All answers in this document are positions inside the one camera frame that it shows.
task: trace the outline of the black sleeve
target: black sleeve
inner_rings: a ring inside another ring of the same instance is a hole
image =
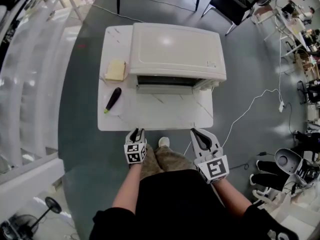
[[[271,239],[269,231],[284,233],[290,240],[299,240],[297,234],[286,227],[280,225],[265,209],[258,209],[251,205],[245,211],[240,222],[240,229],[247,239]]]
[[[98,211],[93,218],[93,229],[89,240],[100,240],[106,232],[112,236],[128,235],[130,229],[136,229],[136,216],[130,210],[124,208],[109,208],[105,211]]]

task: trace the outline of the camouflage pants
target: camouflage pants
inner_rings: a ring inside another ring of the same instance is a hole
[[[146,145],[146,157],[142,163],[140,180],[144,178],[172,171],[181,171],[187,169],[196,169],[194,164],[182,154],[172,151],[167,146],[158,147],[155,151],[152,147]]]

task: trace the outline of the concrete floor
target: concrete floor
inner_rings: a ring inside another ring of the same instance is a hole
[[[194,10],[192,0],[159,0]],[[201,14],[209,0],[200,0],[198,12],[192,13],[166,4],[145,0],[121,0],[120,14],[149,23],[195,27],[220,34],[227,80],[212,93],[213,127],[221,144],[234,120],[244,113],[255,96],[279,85],[279,35],[268,42],[263,37],[273,31],[266,22],[258,29],[246,20],[225,37],[230,24],[219,14]],[[116,11],[116,0],[96,0],[95,4]],[[134,21],[112,15],[97,7],[89,11],[75,43],[66,72],[59,116],[59,155],[64,160],[63,177],[66,200],[79,236],[88,239],[97,210],[110,207],[124,180],[128,165],[123,144],[127,132],[102,132],[97,127],[98,76],[105,29],[109,26],[132,25]],[[291,68],[281,60],[282,71]],[[281,94],[285,103],[292,104],[291,130],[303,130],[306,107],[300,105],[297,82],[304,80],[301,71],[281,75]],[[252,198],[249,175],[255,172],[255,155],[279,148],[290,148],[293,139],[289,131],[290,109],[279,113],[278,93],[266,93],[256,100],[251,110],[234,124],[224,147],[229,166],[247,162],[230,172],[228,180],[248,198]],[[189,130],[148,131],[148,142],[156,147],[161,136],[170,138],[170,147],[184,153],[189,142]],[[186,156],[195,158],[192,148]],[[261,160],[271,160],[271,156]]]

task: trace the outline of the black shirt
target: black shirt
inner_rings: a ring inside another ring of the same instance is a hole
[[[166,236],[208,235],[209,239],[269,239],[275,222],[265,211],[250,206],[242,218],[228,213],[196,170],[163,172],[140,182],[135,215],[123,208],[98,211],[90,240],[137,235],[146,231]]]

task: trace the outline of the sticky note pad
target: sticky note pad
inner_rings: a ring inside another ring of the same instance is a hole
[[[114,59],[109,63],[104,78],[106,80],[123,81],[125,78],[125,69],[125,61]]]

